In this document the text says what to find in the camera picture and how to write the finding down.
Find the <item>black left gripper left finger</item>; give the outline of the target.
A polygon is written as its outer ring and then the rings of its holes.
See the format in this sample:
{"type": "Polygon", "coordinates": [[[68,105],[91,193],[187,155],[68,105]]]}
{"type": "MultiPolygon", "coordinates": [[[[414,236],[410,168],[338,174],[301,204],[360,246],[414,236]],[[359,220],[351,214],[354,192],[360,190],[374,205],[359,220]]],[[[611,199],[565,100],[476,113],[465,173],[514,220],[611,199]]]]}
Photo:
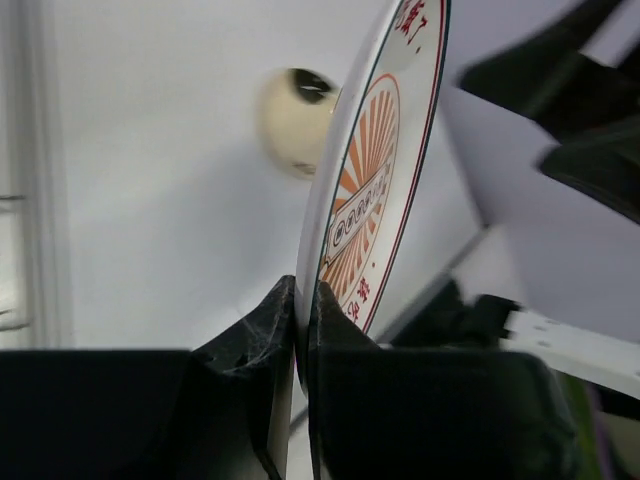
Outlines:
{"type": "Polygon", "coordinates": [[[5,350],[5,479],[282,479],[294,279],[194,350],[5,350]]]}

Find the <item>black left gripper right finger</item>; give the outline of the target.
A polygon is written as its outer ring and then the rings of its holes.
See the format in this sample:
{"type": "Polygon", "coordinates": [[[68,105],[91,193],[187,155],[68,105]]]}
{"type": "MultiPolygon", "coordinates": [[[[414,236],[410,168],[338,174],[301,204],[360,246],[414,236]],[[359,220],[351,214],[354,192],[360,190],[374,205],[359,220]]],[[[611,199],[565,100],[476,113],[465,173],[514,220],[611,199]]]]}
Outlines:
{"type": "Polygon", "coordinates": [[[574,479],[578,435],[538,357],[501,347],[520,306],[494,295],[438,305],[396,348],[315,294],[307,382],[317,479],[574,479]]]}

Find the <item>white plate orange sunburst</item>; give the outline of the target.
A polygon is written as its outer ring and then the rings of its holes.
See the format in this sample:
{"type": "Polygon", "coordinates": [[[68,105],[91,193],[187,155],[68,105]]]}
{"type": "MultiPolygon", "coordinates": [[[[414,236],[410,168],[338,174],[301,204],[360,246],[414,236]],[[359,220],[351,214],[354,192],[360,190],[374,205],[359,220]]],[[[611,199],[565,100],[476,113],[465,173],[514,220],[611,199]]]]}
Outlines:
{"type": "Polygon", "coordinates": [[[297,368],[326,283],[362,331],[377,313],[420,179],[446,57],[448,1],[390,1],[338,95],[312,181],[296,264],[297,368]]]}

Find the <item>cream floral small plate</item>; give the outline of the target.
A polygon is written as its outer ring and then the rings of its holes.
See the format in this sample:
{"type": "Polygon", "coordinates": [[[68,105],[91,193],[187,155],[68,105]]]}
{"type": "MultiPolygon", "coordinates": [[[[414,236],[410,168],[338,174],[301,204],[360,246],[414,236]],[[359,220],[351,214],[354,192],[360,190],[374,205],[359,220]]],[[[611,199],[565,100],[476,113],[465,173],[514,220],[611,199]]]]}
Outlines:
{"type": "Polygon", "coordinates": [[[257,132],[281,170],[313,179],[340,93],[314,70],[285,68],[269,76],[258,93],[257,132]]]}

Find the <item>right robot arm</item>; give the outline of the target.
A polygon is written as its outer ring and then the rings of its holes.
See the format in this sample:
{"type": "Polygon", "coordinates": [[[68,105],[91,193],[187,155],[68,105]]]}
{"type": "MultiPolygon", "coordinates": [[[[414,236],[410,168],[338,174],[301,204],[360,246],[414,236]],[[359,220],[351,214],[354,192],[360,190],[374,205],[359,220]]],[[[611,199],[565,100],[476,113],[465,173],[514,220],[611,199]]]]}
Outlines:
{"type": "MultiPolygon", "coordinates": [[[[468,67],[461,88],[555,139],[538,168],[639,217],[639,52],[582,53],[615,10],[583,1],[468,67]]],[[[307,334],[318,479],[635,479],[639,348],[494,295],[431,303],[388,349],[321,283],[307,334]]]]}

